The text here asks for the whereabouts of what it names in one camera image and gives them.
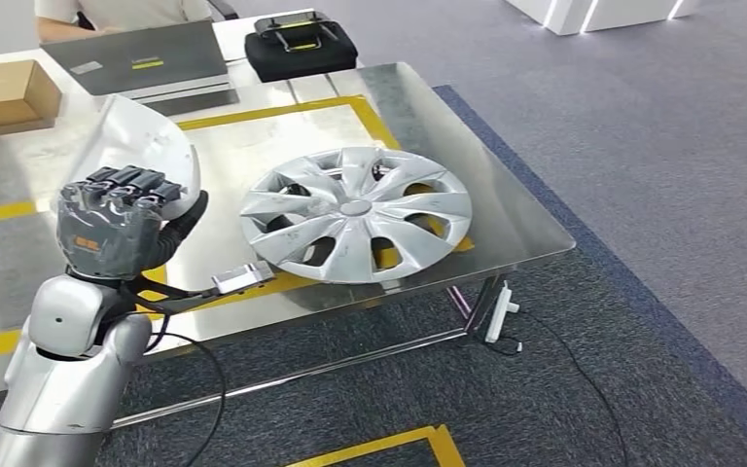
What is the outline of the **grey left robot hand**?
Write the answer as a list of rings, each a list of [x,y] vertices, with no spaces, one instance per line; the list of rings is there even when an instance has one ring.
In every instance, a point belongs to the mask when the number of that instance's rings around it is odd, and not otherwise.
[[[162,172],[127,165],[104,166],[64,185],[55,203],[56,238],[67,273],[89,281],[129,281],[166,264],[206,211],[201,190],[179,217],[166,208],[180,200],[183,186]]]

